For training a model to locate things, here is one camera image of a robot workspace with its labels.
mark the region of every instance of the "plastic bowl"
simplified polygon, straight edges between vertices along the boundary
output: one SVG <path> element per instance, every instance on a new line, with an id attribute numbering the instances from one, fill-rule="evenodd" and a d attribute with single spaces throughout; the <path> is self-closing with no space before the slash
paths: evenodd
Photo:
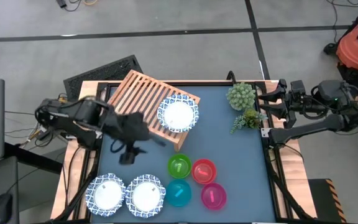
<path id="1" fill-rule="evenodd" d="M 205 207 L 210 210 L 220 210 L 226 204 L 226 191 L 217 183 L 210 183 L 203 187 L 201 200 Z"/>
<path id="2" fill-rule="evenodd" d="M 173 180 L 167 187 L 167 195 L 165 198 L 169 204 L 175 207 L 187 205 L 191 199 L 190 185 L 181 179 Z"/>
<path id="3" fill-rule="evenodd" d="M 216 177 L 215 164 L 208 159 L 199 159 L 194 163 L 191 174 L 197 183 L 209 184 Z"/>
<path id="4" fill-rule="evenodd" d="M 187 177 L 191 171 L 191 161 L 184 154 L 175 154 L 168 161 L 169 174 L 176 179 Z"/>

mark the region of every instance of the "green plant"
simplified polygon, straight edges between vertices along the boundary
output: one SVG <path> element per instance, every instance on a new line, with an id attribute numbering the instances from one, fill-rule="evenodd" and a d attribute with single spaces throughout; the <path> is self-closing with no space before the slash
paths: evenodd
<path id="1" fill-rule="evenodd" d="M 235 110 L 246 110 L 254 107 L 255 90 L 250 84 L 236 83 L 226 94 L 227 100 Z"/>
<path id="2" fill-rule="evenodd" d="M 242 115 L 234 119 L 230 133 L 233 134 L 237 129 L 242 129 L 243 127 L 258 129 L 265 119 L 267 119 L 267 116 L 257 112 L 255 109 L 245 110 Z"/>

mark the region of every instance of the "blue and white plate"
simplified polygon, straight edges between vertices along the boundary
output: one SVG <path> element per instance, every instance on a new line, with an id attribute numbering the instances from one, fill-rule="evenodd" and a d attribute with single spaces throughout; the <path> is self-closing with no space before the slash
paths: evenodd
<path id="1" fill-rule="evenodd" d="M 199 116 L 198 105 L 186 95 L 167 97 L 157 109 L 160 124 L 175 133 L 189 131 L 197 123 Z"/>
<path id="2" fill-rule="evenodd" d="M 121 208 L 125 196 L 123 181 L 115 174 L 97 176 L 85 192 L 86 206 L 91 213 L 109 217 Z"/>
<path id="3" fill-rule="evenodd" d="M 150 174 L 136 177 L 127 187 L 125 203 L 136 217 L 149 218 L 158 214 L 164 203 L 165 188 Z"/>

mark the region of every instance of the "concrete floor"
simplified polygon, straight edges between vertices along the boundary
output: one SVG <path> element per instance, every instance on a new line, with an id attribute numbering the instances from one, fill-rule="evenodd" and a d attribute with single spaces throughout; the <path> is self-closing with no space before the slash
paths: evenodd
<path id="1" fill-rule="evenodd" d="M 251 0 L 251 6 L 258 28 L 331 26 L 335 19 L 325 0 Z M 337 7 L 337 13 L 337 25 L 348 25 L 358 8 Z M 76 12 L 59 9 L 55 1 L 0 0 L 0 37 L 236 28 L 251 28 L 243 0 L 99 0 L 93 6 L 81 3 Z M 322 53 L 334 38 L 333 30 L 327 28 L 259 33 L 270 78 L 302 79 L 307 88 L 325 79 L 339 79 L 335 59 Z M 65 91 L 64 79 L 132 54 L 146 74 L 158 79 L 224 79 L 229 70 L 237 79 L 263 79 L 260 52 L 251 32 L 7 41 L 0 42 L 6 109 L 33 112 L 44 98 Z M 35 122 L 16 114 L 6 118 L 6 131 L 31 128 Z M 298 125 L 308 122 L 298 119 Z M 21 140 L 7 138 L 11 143 Z M 320 133 L 301 138 L 300 145 L 308 177 L 332 179 L 347 221 L 358 223 L 358 134 Z M 62 146 L 54 141 L 35 151 L 52 157 Z M 19 169 L 22 176 L 30 168 Z M 57 181 L 57 176 L 41 171 L 23 180 L 21 223 L 49 218 Z M 35 196 L 38 187 L 42 197 Z"/>

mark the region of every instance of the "green bowl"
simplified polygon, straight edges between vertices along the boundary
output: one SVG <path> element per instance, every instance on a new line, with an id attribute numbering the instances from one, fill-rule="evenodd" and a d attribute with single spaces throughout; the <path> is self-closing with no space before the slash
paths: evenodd
<path id="1" fill-rule="evenodd" d="M 184 154 L 175 154 L 168 161 L 169 174 L 176 179 L 183 179 L 191 172 L 191 161 Z"/>

